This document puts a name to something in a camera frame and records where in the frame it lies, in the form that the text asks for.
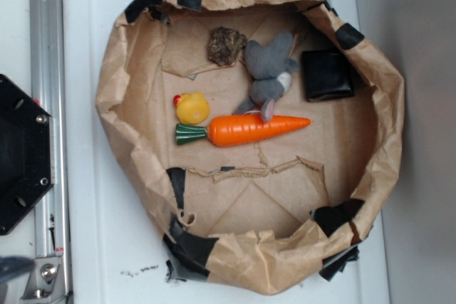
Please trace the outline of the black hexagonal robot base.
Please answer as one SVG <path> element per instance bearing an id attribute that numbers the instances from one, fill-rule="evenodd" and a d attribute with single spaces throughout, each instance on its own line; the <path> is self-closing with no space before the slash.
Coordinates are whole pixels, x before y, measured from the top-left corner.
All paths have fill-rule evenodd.
<path id="1" fill-rule="evenodd" d="M 52 186 L 51 116 L 1 75 L 1 235 L 10 234 Z"/>

